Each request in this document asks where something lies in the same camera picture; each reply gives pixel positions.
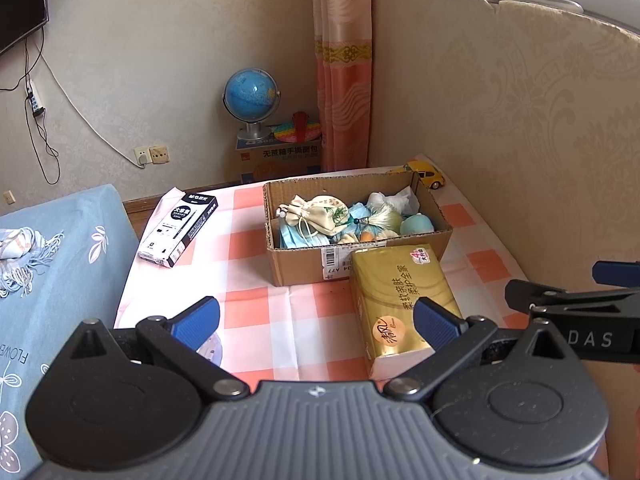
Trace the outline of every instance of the wooden baseboard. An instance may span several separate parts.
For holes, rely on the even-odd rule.
[[[185,193],[202,193],[203,191],[209,191],[211,189],[222,189],[223,187],[239,186],[240,182],[223,182],[222,184],[213,184],[212,186],[192,187],[191,189],[185,189]],[[132,213],[140,213],[143,211],[153,211],[160,202],[163,195],[145,196],[144,198],[137,198],[135,200],[127,200],[123,202],[124,211],[128,215]]]

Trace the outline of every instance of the barcode label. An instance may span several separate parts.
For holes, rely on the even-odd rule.
[[[362,249],[386,246],[386,240],[366,244],[325,246],[322,248],[322,276],[325,280],[348,278],[351,273],[351,253]]]
[[[333,267],[335,265],[335,247],[331,247],[326,250],[324,260],[328,267]]]

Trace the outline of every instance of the blue face mask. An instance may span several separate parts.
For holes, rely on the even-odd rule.
[[[304,223],[300,225],[300,231],[302,234],[297,227],[288,225],[284,218],[280,218],[280,248],[301,249],[329,245],[327,236],[319,232],[310,234]]]

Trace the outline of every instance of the electrical outlet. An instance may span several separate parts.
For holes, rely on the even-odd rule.
[[[4,196],[4,201],[9,205],[15,204],[15,196],[10,189],[6,190],[2,195]]]
[[[149,148],[151,162],[154,164],[164,164],[169,162],[169,151],[166,146],[152,146]]]
[[[136,154],[136,162],[140,166],[144,166],[145,164],[151,164],[151,153],[149,153],[148,146],[139,146],[133,149]]]

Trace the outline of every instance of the wall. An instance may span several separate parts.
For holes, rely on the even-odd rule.
[[[590,289],[596,260],[640,260],[637,37],[513,2],[374,2],[372,165],[429,155],[535,282]],[[640,376],[591,370],[613,478],[635,478]]]
[[[0,214],[111,182],[123,200],[237,180],[240,124],[222,106],[236,70],[259,66],[280,86],[274,121],[317,116],[312,0],[49,0],[44,53],[76,105],[119,150],[169,147],[169,164],[139,170],[110,150],[66,102],[44,64],[32,75],[62,177],[48,186],[24,119],[24,93],[0,94]],[[33,38],[39,44],[39,33]],[[31,48],[31,60],[37,54]],[[24,73],[23,46],[0,57],[0,86]],[[36,145],[44,154],[43,143]],[[55,175],[52,160],[47,173]]]

